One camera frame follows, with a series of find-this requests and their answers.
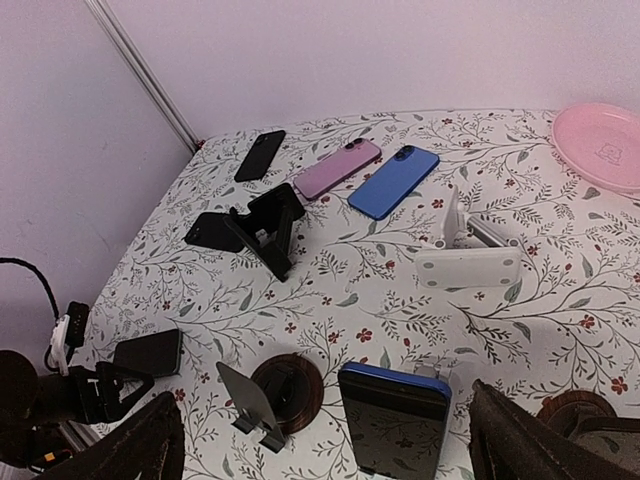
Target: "white tablecloth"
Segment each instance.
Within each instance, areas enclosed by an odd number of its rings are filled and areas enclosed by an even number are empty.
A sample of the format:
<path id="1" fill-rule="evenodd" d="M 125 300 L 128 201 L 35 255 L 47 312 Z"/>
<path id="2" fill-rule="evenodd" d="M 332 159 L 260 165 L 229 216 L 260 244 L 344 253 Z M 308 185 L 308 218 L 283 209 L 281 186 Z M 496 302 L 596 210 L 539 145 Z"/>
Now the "white tablecloth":
<path id="1" fill-rule="evenodd" d="M 157 382 L 182 410 L 184 478 L 336 480 L 357 474 L 336 384 L 355 360 L 411 371 L 437 359 L 452 368 L 455 398 L 440 478 L 472 478 L 467 454 L 471 382 L 480 377 L 532 412 L 571 388 L 595 390 L 635 416 L 640 371 L 640 203 L 602 191 L 559 162 L 553 113 L 523 110 L 378 113 L 284 127 L 262 181 L 233 175 L 258 131 L 209 140 L 167 192 L 118 265 L 91 314 L 80 351 L 91 365 L 116 343 L 178 327 L 179 376 Z M 413 144 L 441 164 L 391 216 L 373 222 L 347 197 L 372 164 L 296 222 L 286 283 L 253 255 L 187 246 L 203 211 L 241 210 L 357 137 L 389 158 Z M 449 184 L 465 205 L 524 251 L 521 283 L 454 292 L 417 285 L 412 257 L 436 235 Z M 471 239 L 464 244 L 477 246 Z M 326 385 L 317 418 L 278 455 L 245 436 L 215 362 L 246 375 L 267 358 L 301 352 Z M 100 431 L 105 433 L 108 427 Z"/>

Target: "pink plate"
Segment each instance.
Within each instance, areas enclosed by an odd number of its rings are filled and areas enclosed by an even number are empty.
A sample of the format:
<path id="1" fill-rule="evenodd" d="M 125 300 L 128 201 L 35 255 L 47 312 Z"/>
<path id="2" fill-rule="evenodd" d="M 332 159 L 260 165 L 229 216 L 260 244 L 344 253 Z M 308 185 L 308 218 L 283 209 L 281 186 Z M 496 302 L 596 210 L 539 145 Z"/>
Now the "pink plate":
<path id="1" fill-rule="evenodd" d="M 640 193 L 640 117 L 599 103 L 574 105 L 551 129 L 562 159 L 590 182 L 622 193 Z"/>

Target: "table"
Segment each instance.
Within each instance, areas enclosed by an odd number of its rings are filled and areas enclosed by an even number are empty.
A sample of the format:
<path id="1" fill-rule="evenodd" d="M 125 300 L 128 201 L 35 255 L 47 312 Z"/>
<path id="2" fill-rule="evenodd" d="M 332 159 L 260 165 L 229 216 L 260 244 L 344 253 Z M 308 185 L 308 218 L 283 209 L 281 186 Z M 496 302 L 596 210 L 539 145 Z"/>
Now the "table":
<path id="1" fill-rule="evenodd" d="M 210 139 L 171 186 L 93 307 L 83 363 L 115 344 L 178 327 L 181 374 L 154 391 L 175 394 L 185 422 L 185 479 L 337 480 L 356 473 L 336 385 L 355 360 L 399 370 L 439 362 L 455 398 L 439 478 L 473 478 L 467 454 L 471 382 L 480 377 L 536 412 L 570 388 L 606 396 L 636 416 L 640 371 L 640 202 L 603 191 L 563 165 L 550 144 L 554 113 L 527 110 L 376 113 L 284 127 L 262 181 L 233 175 L 261 131 Z M 202 211 L 241 211 L 317 158 L 357 137 L 389 158 L 404 144 L 441 164 L 387 219 L 373 222 L 346 198 L 370 165 L 318 201 L 294 227 L 295 267 L 277 281 L 252 254 L 187 246 Z M 509 288 L 425 289 L 412 257 L 437 235 L 456 184 L 468 209 L 523 249 Z M 462 237 L 460 246 L 477 246 Z M 326 385 L 322 410 L 278 455 L 231 427 L 235 411 L 215 370 L 246 375 L 267 358 L 301 352 Z M 104 434 L 108 426 L 99 426 Z"/>

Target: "dark blue phone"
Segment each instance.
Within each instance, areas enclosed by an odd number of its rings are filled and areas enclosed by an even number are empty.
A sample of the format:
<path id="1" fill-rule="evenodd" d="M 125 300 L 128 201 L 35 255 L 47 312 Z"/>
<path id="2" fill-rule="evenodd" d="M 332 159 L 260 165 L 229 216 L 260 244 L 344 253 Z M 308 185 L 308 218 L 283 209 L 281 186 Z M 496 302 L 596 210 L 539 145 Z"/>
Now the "dark blue phone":
<path id="1" fill-rule="evenodd" d="M 374 220 L 382 220 L 439 163 L 435 153 L 406 145 L 349 196 L 349 205 Z"/>
<path id="2" fill-rule="evenodd" d="M 338 383 L 360 470 L 435 478 L 452 397 L 446 383 L 355 362 L 340 369 Z"/>

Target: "black cable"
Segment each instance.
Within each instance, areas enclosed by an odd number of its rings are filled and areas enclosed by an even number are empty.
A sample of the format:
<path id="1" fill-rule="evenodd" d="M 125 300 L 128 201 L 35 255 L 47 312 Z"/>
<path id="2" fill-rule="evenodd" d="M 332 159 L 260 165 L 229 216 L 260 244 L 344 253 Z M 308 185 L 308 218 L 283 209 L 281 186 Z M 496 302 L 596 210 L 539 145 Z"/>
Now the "black cable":
<path id="1" fill-rule="evenodd" d="M 57 322 L 58 319 L 60 318 L 60 310 L 58 310 L 58 304 L 56 303 L 56 298 L 53 296 L 53 291 L 49 286 L 49 282 L 47 281 L 45 276 L 40 272 L 40 270 L 38 270 L 35 265 L 32 265 L 31 263 L 25 260 L 22 260 L 20 258 L 0 257 L 0 264 L 2 263 L 13 264 L 13 265 L 18 265 L 20 267 L 24 267 L 27 270 L 31 271 L 36 277 L 38 277 L 38 280 L 40 280 L 40 283 L 44 287 L 44 291 L 47 292 L 47 298 L 49 299 L 51 310 L 53 310 L 54 321 Z M 51 355 L 51 345 L 49 345 L 49 348 L 47 348 L 47 351 L 44 354 L 44 366 L 47 367 L 47 369 L 50 372 L 57 372 L 58 369 L 49 365 L 50 355 Z"/>

